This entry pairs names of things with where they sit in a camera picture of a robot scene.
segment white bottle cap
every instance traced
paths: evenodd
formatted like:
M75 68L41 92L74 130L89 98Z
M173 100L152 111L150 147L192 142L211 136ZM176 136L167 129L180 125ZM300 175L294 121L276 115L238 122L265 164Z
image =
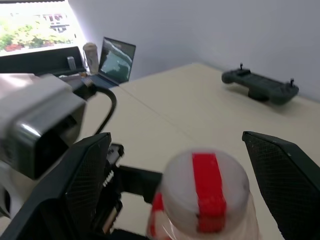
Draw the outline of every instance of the white bottle cap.
M245 170L232 156L192 149L167 165L161 193L164 211L184 233L227 233L246 213L250 186Z
M97 49L97 45L95 45L93 42L88 42L83 46L84 51L96 51Z

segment mesh texture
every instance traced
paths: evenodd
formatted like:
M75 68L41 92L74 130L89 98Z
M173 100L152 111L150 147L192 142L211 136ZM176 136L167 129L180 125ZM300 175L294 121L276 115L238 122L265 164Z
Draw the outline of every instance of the mesh texture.
M285 240L311 240L320 225L320 193L277 145L247 135L256 179Z
M90 229L105 180L107 138L89 148L66 194L66 205L75 226L83 232Z

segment table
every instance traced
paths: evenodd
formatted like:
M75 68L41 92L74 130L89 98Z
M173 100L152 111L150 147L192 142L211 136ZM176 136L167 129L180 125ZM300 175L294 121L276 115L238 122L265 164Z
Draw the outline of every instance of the table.
M242 133L294 142L320 165L320 104L302 97L284 106L257 102L247 97L246 88L224 85L221 75L206 65L191 64L115 87L118 106L104 132L124 145L122 165L152 171L162 171L174 155L192 147L230 153L249 177L263 239L283 240L260 194ZM81 138L96 130L110 104L101 94L88 103ZM116 227L144 234L150 206L129 194L122 201Z

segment game controller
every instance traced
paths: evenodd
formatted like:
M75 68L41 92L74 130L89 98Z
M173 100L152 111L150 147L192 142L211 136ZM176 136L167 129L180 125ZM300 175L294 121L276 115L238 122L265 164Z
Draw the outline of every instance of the game controller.
M299 92L299 88L294 85L294 79L283 83L264 76L252 73L250 69L240 68L224 72L222 82L225 84L237 83L249 88L248 97L256 101L270 101L275 105L284 105L289 102Z

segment white bottle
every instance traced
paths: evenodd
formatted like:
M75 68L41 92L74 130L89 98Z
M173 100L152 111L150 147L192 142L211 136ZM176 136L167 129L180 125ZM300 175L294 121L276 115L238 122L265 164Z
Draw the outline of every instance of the white bottle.
M147 235L152 240L259 240L243 167L219 150L177 155L163 173Z
M97 45L92 42L88 42L83 46L83 51L90 73L92 75L98 74L99 60Z

